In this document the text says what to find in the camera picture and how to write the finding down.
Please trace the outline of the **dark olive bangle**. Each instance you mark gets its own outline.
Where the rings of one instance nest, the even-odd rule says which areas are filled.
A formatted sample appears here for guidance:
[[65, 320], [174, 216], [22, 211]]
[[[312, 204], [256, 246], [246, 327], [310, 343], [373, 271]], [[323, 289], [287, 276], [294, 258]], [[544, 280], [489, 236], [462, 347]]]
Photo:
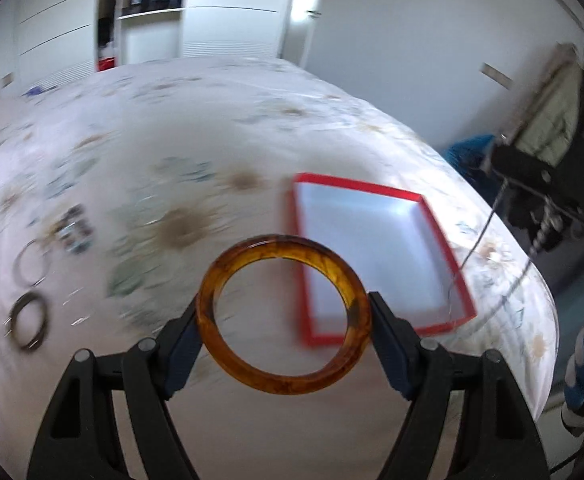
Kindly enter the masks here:
[[48, 335], [49, 304], [44, 295], [31, 289], [15, 300], [10, 309], [6, 335], [15, 350], [32, 353]]

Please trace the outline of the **amber resin bangle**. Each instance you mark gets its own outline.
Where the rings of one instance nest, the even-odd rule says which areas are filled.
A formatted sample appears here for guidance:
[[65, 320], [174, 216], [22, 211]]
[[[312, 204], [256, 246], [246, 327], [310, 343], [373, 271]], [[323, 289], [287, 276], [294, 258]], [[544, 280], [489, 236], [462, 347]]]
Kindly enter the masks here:
[[[303, 271], [312, 269], [342, 301], [342, 332], [331, 359], [305, 349]], [[247, 238], [218, 256], [194, 300], [207, 354], [229, 376], [254, 390], [299, 396], [328, 388], [359, 362], [371, 333], [364, 285], [335, 252], [282, 234]]]

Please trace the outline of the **hanging coats on rack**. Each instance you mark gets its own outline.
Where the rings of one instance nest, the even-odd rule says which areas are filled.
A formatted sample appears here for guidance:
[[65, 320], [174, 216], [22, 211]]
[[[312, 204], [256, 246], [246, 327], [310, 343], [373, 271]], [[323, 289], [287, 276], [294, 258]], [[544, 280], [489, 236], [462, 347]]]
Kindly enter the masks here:
[[557, 44], [498, 144], [556, 166], [576, 142], [584, 142], [584, 64], [574, 44]]

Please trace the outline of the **blue fabric pile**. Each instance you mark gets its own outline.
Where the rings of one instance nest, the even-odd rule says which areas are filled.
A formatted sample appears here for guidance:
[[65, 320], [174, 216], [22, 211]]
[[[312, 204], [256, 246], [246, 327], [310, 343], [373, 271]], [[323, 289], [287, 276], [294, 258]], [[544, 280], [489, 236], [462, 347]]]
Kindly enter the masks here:
[[443, 153], [444, 161], [470, 185], [477, 186], [487, 179], [483, 162], [494, 141], [495, 136], [490, 133], [458, 141], [446, 148]]

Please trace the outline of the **thin grey metal bangle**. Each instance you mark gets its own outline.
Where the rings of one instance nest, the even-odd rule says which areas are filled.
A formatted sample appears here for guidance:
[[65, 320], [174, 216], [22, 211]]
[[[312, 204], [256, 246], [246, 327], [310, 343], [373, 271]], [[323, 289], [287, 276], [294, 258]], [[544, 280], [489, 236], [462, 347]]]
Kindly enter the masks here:
[[27, 242], [14, 258], [12, 278], [22, 287], [37, 287], [45, 281], [50, 269], [50, 248], [34, 238]]

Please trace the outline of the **red shallow cardboard box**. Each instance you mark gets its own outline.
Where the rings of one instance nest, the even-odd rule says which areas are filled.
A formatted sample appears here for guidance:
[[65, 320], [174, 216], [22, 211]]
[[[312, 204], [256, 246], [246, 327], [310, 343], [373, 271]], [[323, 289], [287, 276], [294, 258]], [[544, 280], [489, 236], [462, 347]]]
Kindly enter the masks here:
[[368, 292], [380, 292], [421, 336], [449, 333], [476, 315], [447, 238], [423, 195], [323, 174], [297, 174], [296, 235], [338, 254]]

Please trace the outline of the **floral white bed sheet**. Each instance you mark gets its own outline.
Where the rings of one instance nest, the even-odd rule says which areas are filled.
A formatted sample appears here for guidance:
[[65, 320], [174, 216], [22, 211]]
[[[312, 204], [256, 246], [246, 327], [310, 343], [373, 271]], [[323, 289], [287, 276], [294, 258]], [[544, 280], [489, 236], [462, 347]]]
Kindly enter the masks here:
[[127, 65], [0, 100], [0, 466], [13, 479], [450, 471], [534, 424], [554, 300], [490, 205], [284, 61]]

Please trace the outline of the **white room door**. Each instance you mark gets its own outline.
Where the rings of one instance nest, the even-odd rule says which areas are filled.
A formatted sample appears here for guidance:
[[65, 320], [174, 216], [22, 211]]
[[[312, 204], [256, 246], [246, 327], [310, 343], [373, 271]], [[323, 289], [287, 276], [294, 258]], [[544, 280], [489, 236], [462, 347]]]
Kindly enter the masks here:
[[299, 68], [307, 63], [316, 21], [320, 18], [319, 3], [320, 0], [291, 0], [280, 56]]

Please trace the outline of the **small blue item on bed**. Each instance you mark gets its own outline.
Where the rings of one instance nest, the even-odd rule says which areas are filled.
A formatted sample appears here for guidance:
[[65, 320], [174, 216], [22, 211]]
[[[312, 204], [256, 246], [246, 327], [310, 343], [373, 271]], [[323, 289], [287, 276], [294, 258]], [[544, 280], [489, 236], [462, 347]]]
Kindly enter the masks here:
[[42, 96], [43, 94], [57, 90], [57, 88], [58, 87], [55, 84], [53, 86], [41, 86], [38, 84], [37, 86], [27, 89], [23, 93], [23, 96], [24, 98], [34, 98], [34, 96]]

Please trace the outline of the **red item in wardrobe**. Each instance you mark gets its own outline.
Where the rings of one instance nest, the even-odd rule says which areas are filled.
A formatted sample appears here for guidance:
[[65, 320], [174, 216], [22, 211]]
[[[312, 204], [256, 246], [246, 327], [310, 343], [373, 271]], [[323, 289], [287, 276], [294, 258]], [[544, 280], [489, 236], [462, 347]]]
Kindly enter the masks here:
[[98, 72], [104, 72], [105, 70], [110, 70], [115, 66], [115, 58], [112, 58], [112, 56], [109, 58], [100, 58], [97, 64], [97, 70]]

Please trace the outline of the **white wardrobe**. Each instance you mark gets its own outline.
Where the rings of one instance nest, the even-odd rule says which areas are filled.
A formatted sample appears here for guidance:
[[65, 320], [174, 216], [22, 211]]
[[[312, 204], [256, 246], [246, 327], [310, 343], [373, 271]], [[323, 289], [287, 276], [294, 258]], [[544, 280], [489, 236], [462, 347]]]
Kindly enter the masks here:
[[290, 0], [18, 0], [24, 88], [115, 65], [197, 56], [278, 55]]

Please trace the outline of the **wall switch plate right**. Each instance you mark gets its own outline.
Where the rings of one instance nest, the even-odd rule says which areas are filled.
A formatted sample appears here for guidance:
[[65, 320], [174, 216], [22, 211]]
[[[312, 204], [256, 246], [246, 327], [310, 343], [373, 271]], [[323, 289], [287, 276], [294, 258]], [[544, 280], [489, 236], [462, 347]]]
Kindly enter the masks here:
[[490, 64], [484, 63], [481, 67], [481, 73], [502, 88], [509, 90], [512, 87], [512, 79]]

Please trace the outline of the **wall socket plate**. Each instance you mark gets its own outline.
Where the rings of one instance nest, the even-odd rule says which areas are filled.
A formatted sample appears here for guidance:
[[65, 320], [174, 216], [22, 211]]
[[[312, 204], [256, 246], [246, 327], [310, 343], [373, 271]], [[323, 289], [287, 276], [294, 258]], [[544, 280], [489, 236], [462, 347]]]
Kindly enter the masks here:
[[9, 84], [11, 84], [13, 81], [13, 74], [12, 73], [8, 73], [6, 76], [3, 76], [1, 78], [1, 85], [3, 87], [7, 87]]

